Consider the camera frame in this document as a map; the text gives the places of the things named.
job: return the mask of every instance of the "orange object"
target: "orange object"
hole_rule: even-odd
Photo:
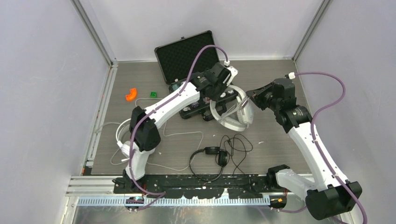
[[[131,93],[129,95],[126,95],[125,97],[127,98],[127,101],[132,101],[136,98],[137,96],[137,90],[136,88],[131,89]]]

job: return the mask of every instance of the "gray wooden tabletop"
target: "gray wooden tabletop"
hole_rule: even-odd
[[[245,91],[262,87],[275,78],[296,71],[291,60],[265,60],[265,61],[232,61],[239,74],[234,79],[234,85]],[[306,106],[305,96],[298,79],[296,85],[297,103]],[[168,85],[165,84],[157,62],[129,62],[120,63],[114,81],[105,122],[122,122],[131,117],[134,101],[127,102],[125,95],[131,88],[137,89],[137,98],[149,98],[150,92],[155,91],[159,98],[169,94]],[[142,108],[155,103],[157,100],[139,100]],[[245,173],[266,173],[273,166],[286,164],[297,173],[310,173],[310,170],[292,139],[285,134],[283,128],[276,123],[271,110],[261,111],[254,106],[254,123],[241,134],[246,136],[253,144],[253,151],[249,152],[246,159],[239,166]],[[115,131],[117,125],[107,125],[102,129],[97,149],[92,174],[119,175],[126,164],[112,165],[110,158],[117,150]],[[179,114],[168,120],[165,134],[203,132],[204,138],[200,148],[218,146],[223,135],[232,137],[237,132],[226,129],[215,120],[206,122],[201,116],[182,119]],[[187,167],[190,155],[197,150],[201,140],[200,133],[161,136],[161,143],[156,151],[149,157],[150,163],[160,164],[175,169]],[[235,152],[234,161],[239,163],[244,157],[244,152]],[[118,152],[113,163],[119,163],[125,157]],[[194,170],[202,174],[215,174],[219,166],[214,157],[199,154],[192,163]],[[224,173],[232,173],[235,166],[230,162]],[[175,171],[154,165],[146,166],[146,174],[190,174],[187,168],[184,171]]]

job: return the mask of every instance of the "black headphones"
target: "black headphones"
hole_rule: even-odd
[[[194,173],[194,171],[192,170],[192,168],[191,168],[191,160],[194,158],[194,156],[196,154],[201,153],[203,151],[205,151],[205,154],[207,154],[207,155],[216,155],[217,159],[215,161],[216,161],[217,165],[221,166],[220,173],[213,180],[207,180],[207,179],[204,179],[204,178],[196,175]],[[190,168],[192,174],[194,174],[198,179],[206,181],[206,182],[215,181],[221,176],[221,174],[223,173],[224,167],[228,164],[228,161],[230,160],[229,157],[228,157],[228,154],[229,153],[226,150],[220,149],[220,147],[217,147],[217,146],[212,146],[212,147],[206,147],[206,148],[203,148],[203,149],[199,149],[199,150],[195,151],[190,156],[190,161],[188,163],[188,167]]]

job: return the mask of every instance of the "reflective floor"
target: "reflective floor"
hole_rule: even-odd
[[[304,206],[294,195],[288,196],[285,209],[298,210]],[[217,207],[152,207],[129,213],[124,207],[78,206],[74,224],[333,224],[333,220],[317,221],[307,210],[289,214],[270,210],[268,206]]]

